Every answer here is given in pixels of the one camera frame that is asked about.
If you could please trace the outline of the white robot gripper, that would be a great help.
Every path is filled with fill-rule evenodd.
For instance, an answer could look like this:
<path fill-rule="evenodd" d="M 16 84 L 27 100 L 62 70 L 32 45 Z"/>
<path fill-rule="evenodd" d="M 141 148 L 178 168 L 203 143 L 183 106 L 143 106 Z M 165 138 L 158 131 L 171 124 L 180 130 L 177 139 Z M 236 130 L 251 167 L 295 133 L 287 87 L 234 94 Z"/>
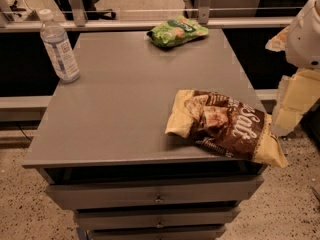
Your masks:
<path fill-rule="evenodd" d="M 308 0 L 290 26 L 269 39 L 265 48 L 286 49 L 287 61 L 299 68 L 291 77 L 282 77 L 272 112 L 271 132 L 286 136 L 320 99 L 320 0 Z"/>

